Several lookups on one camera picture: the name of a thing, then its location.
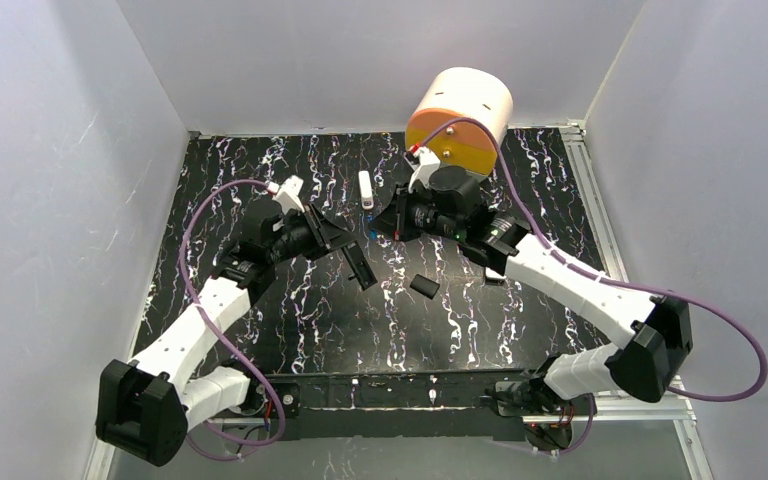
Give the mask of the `black tv remote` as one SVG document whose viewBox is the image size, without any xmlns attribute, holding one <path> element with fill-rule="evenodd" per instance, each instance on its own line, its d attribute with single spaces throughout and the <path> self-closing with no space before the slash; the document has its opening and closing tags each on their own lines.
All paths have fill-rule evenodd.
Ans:
<svg viewBox="0 0 768 480">
<path fill-rule="evenodd" d="M 352 242 L 348 246 L 342 247 L 341 253 L 352 269 L 352 278 L 358 282 L 362 291 L 368 290 L 378 283 L 363 249 L 357 242 Z"/>
</svg>

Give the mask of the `white air conditioner remote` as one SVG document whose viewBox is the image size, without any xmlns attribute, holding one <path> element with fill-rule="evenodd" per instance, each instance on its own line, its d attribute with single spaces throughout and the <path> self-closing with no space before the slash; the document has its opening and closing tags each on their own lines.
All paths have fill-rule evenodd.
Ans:
<svg viewBox="0 0 768 480">
<path fill-rule="evenodd" d="M 493 285 L 502 285 L 507 281 L 507 277 L 505 275 L 500 274 L 489 267 L 484 269 L 484 279 L 486 283 Z"/>
</svg>

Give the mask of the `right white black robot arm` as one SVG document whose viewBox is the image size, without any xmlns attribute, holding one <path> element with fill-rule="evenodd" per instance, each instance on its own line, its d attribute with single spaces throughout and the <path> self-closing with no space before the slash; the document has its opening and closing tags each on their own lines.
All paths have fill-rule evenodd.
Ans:
<svg viewBox="0 0 768 480">
<path fill-rule="evenodd" d="M 452 240 L 472 263 L 549 296 L 607 337 L 606 345 L 552 355 L 526 379 L 487 389 L 484 400 L 500 416 L 551 412 L 586 394 L 615 390 L 657 403 L 692 349 L 687 302 L 614 286 L 578 259 L 544 246 L 525 220 L 490 207 L 461 167 L 398 185 L 370 226 L 394 241 L 424 234 Z"/>
</svg>

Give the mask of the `black remote battery cover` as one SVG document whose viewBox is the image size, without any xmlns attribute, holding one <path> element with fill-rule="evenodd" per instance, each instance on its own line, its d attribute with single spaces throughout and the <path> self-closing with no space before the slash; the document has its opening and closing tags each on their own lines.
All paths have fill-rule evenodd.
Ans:
<svg viewBox="0 0 768 480">
<path fill-rule="evenodd" d="M 439 291 L 440 284 L 423 275 L 417 274 L 411 280 L 409 287 L 427 299 L 434 299 Z"/>
</svg>

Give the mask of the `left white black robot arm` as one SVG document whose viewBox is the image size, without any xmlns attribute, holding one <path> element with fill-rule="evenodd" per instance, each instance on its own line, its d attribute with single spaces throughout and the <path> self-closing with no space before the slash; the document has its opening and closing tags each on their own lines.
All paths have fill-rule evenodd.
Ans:
<svg viewBox="0 0 768 480">
<path fill-rule="evenodd" d="M 102 371 L 95 420 L 99 440 L 163 466 L 194 427 L 243 405 L 251 383 L 264 385 L 264 376 L 251 365 L 192 375 L 220 334 L 272 285 L 281 263 L 338 251 L 362 289 L 377 282 L 356 237 L 314 205 L 259 199 L 245 210 L 241 226 L 195 301 L 172 325 L 131 360 L 112 360 Z"/>
</svg>

